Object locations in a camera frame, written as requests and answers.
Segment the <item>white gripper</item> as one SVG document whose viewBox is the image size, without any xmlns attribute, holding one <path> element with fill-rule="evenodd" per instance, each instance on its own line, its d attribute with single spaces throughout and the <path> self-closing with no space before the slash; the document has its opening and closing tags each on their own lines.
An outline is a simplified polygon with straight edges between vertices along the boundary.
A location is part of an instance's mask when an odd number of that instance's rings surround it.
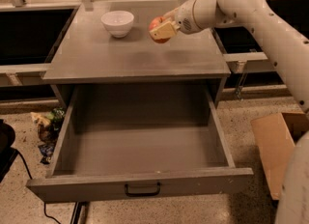
<svg viewBox="0 0 309 224">
<path fill-rule="evenodd" d="M 200 28 L 195 22 L 194 5 L 195 1 L 189 0 L 164 14 L 163 22 L 150 25 L 149 33 L 151 38 L 155 41 L 167 40 L 176 36 L 179 30 L 184 34 L 198 33 Z"/>
</svg>

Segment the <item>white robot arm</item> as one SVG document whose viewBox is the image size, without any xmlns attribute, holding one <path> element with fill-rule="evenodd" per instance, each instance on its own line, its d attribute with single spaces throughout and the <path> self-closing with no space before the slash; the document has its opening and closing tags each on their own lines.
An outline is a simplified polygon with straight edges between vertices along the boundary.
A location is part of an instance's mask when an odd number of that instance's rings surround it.
<svg viewBox="0 0 309 224">
<path fill-rule="evenodd" d="M 308 39 L 278 16 L 266 0 L 188 0 L 151 22 L 153 41 L 166 42 L 178 32 L 207 28 L 245 28 L 273 64 L 305 115 L 309 115 Z M 289 159 L 274 224 L 309 224 L 309 132 Z"/>
</svg>

